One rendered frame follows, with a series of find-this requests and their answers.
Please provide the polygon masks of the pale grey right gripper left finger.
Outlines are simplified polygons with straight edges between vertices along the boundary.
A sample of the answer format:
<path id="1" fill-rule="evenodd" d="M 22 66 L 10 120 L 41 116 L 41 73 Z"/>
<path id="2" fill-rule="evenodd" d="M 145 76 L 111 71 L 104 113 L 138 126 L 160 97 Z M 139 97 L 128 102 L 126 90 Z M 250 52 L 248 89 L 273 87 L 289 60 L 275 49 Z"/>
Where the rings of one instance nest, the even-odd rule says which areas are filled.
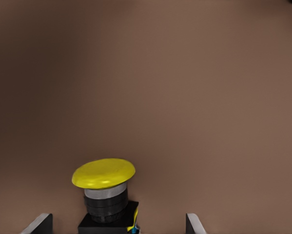
<path id="1" fill-rule="evenodd" d="M 53 234 L 53 215 L 40 214 L 19 234 Z"/>

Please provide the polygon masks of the yellow mushroom push-button switch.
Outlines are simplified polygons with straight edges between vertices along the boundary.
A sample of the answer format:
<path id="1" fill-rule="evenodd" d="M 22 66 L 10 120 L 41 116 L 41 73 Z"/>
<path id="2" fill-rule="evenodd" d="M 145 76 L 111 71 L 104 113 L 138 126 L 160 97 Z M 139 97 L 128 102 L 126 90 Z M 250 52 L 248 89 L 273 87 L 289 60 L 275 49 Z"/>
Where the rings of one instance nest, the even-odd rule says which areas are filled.
<path id="1" fill-rule="evenodd" d="M 137 201 L 128 198 L 127 182 L 134 165 L 121 158 L 88 162 L 72 175 L 72 184 L 84 190 L 87 214 L 78 234 L 139 234 Z"/>

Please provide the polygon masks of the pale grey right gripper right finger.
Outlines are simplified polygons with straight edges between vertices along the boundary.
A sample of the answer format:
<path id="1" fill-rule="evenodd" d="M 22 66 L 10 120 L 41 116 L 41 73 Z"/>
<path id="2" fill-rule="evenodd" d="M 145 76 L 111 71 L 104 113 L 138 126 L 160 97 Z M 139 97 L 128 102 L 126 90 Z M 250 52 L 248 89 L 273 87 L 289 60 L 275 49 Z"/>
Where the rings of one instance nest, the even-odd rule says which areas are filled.
<path id="1" fill-rule="evenodd" d="M 186 234 L 206 234 L 206 231 L 194 213 L 186 213 Z"/>

